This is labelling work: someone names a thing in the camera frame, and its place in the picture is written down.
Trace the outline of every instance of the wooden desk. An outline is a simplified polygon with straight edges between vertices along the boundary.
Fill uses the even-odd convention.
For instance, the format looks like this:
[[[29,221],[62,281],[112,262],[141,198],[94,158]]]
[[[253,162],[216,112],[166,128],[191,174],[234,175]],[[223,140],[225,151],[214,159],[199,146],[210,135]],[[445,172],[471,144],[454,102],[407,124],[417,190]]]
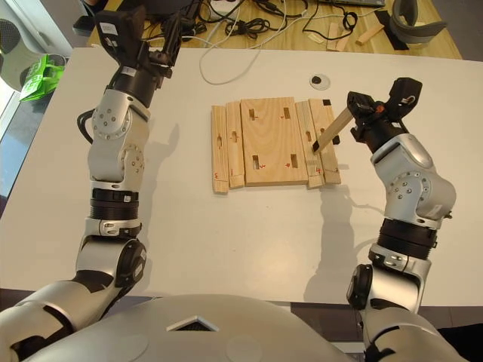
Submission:
[[[106,10],[116,10],[118,6],[122,3],[122,0],[109,0],[106,6]],[[386,0],[385,9],[389,12],[392,11],[393,0]],[[440,20],[439,14],[432,4],[431,0],[420,0],[419,5],[419,18],[418,21],[424,23],[431,23]],[[365,14],[371,11],[371,8],[346,6],[344,7],[347,11],[354,11],[357,14]],[[250,0],[245,1],[240,7],[240,19],[251,20],[256,17],[262,17],[270,21],[272,26],[278,26],[281,22],[280,17],[274,17],[270,14],[261,11],[253,2]],[[208,8],[202,5],[202,14],[205,18],[208,18]],[[287,12],[289,14],[298,14],[303,10],[303,3],[296,0],[287,1]],[[315,10],[315,2],[309,2],[309,10],[306,17],[313,14]],[[318,16],[326,14],[341,14],[342,11],[337,8],[333,8],[330,5],[320,5],[318,10]],[[342,17],[331,17],[319,20],[313,20],[310,24],[310,29],[318,30],[322,34],[328,34],[328,27],[331,22],[339,23],[342,27]],[[263,46],[264,49],[279,49],[279,50],[296,50],[296,51],[325,51],[327,47],[327,42],[322,44],[317,44],[310,40],[306,34],[302,33],[302,28],[306,20],[297,21],[293,26],[287,31],[283,32],[279,36],[275,37],[273,40],[268,42]],[[375,35],[370,41],[364,45],[357,45],[355,40],[364,33],[366,30],[371,28],[373,25],[377,24],[378,20],[375,14],[367,15],[366,17],[359,17],[357,27],[354,33],[350,36],[349,42],[346,46],[346,51],[353,53],[375,53],[375,54],[400,54],[400,55],[419,55],[426,57],[441,57],[450,59],[462,59],[460,52],[458,51],[452,37],[450,36],[447,29],[439,33],[430,43],[419,45],[410,45],[410,50],[408,51],[395,51],[392,48],[389,39],[384,32],[380,32]],[[206,38],[210,31],[213,29],[215,24],[208,24],[208,31],[199,35],[200,38]],[[225,25],[222,24],[220,28],[211,38],[211,42],[217,42],[225,38]],[[154,29],[151,32],[152,35],[159,34],[159,29]],[[242,49],[254,46],[262,42],[265,38],[272,36],[274,32],[268,31],[258,37],[258,39],[252,40],[246,35],[233,36],[231,39],[224,42],[221,48],[231,48],[231,49]],[[99,44],[99,35],[97,30],[92,32],[91,37],[88,40],[88,44]],[[152,41],[152,46],[161,47],[163,41]],[[184,47],[188,48],[203,48],[204,43],[192,39],[186,43],[183,43]]]

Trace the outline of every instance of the wooden slat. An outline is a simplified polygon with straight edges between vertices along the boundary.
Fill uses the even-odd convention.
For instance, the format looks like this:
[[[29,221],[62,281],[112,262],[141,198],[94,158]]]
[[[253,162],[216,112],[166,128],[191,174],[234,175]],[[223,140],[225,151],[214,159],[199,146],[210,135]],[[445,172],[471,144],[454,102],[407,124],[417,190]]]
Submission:
[[[338,23],[331,23],[329,26],[329,36],[328,38],[336,38],[339,36],[339,24]],[[328,51],[336,51],[337,50],[337,40],[328,40],[327,41],[327,50]]]
[[[332,106],[324,106],[324,109],[328,115],[328,119],[331,121],[334,119],[334,113],[332,112]],[[345,108],[334,121],[331,121],[331,125],[322,132],[321,136],[317,139],[318,149],[325,148],[332,142],[334,137],[353,119],[352,113],[349,109]]]
[[[372,26],[367,32],[359,36],[358,39],[355,41],[355,43],[359,45],[363,45],[364,43],[368,42],[373,36],[375,36],[378,32],[380,32],[382,29],[384,29],[384,25],[381,23],[378,23]]]
[[[322,100],[309,100],[310,111],[314,121],[315,134],[320,137],[334,120],[330,119],[327,109],[324,107]],[[320,152],[322,167],[324,168],[325,183],[339,184],[341,183],[339,164],[335,155],[334,145],[329,143]]]
[[[342,35],[345,35],[347,34],[349,31],[346,30],[345,32],[342,33]],[[345,38],[342,38],[340,39],[338,42],[337,42],[337,45],[335,47],[335,51],[344,51],[344,49],[346,49],[346,45],[347,43],[349,42],[349,39],[350,39],[351,35],[345,37]]]
[[[246,186],[307,184],[294,98],[241,101]]]
[[[223,106],[211,107],[211,149],[213,162],[213,191],[228,192],[228,146],[226,140],[226,110]]]
[[[226,137],[228,139],[229,187],[245,186],[245,164],[243,160],[242,116],[240,102],[226,104]]]
[[[309,189],[321,187],[325,184],[324,170],[318,154],[312,151],[312,144],[316,138],[309,101],[295,103],[299,118],[300,138],[303,144],[303,153],[309,175]]]

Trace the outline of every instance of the green plastic bag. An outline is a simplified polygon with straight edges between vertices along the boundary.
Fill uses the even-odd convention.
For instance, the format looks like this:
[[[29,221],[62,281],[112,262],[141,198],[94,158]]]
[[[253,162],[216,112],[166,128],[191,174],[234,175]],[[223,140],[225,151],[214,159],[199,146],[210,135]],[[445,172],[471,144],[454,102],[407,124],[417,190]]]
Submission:
[[[20,92],[20,100],[39,100],[57,87],[63,75],[64,66],[55,66],[54,61],[44,55],[30,66],[25,79],[25,84]]]

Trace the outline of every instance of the power strip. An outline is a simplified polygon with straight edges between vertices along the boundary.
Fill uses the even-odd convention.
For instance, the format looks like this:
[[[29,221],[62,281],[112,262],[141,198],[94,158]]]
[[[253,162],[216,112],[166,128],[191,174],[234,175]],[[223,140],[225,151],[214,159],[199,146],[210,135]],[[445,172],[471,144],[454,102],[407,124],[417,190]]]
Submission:
[[[240,3],[240,0],[211,0],[210,1],[211,6],[213,9],[220,15],[227,15],[235,6],[237,6]],[[238,15],[238,12],[240,11],[240,8],[237,8],[235,11],[233,11],[229,18],[235,20],[236,16]],[[215,14],[211,9],[210,9],[210,20],[218,20],[220,19],[220,15]]]

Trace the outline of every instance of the white table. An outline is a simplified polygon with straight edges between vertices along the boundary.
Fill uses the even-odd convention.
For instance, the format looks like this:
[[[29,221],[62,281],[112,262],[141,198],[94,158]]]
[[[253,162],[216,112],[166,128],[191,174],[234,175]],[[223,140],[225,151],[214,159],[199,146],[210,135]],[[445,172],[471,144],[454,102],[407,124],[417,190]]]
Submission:
[[[446,220],[431,253],[424,305],[483,305],[480,185],[483,166],[483,63],[375,54],[263,51],[242,79],[202,81],[203,50],[182,49],[171,80],[152,101],[151,135],[140,197],[148,248],[145,278],[131,294],[233,293],[265,300],[346,303],[354,267],[368,262],[383,220],[384,190],[367,147],[349,128],[337,157],[343,184],[244,188],[227,196],[211,188],[211,105],[253,97],[331,99],[348,91],[386,100],[392,82],[423,82],[406,125],[456,187],[454,219]],[[210,77],[228,78],[251,51],[208,55]],[[75,118],[95,107],[116,64],[102,49],[75,49],[35,136],[0,220],[0,287],[34,290],[74,273],[89,212],[88,143]],[[331,88],[309,86],[323,72]]]

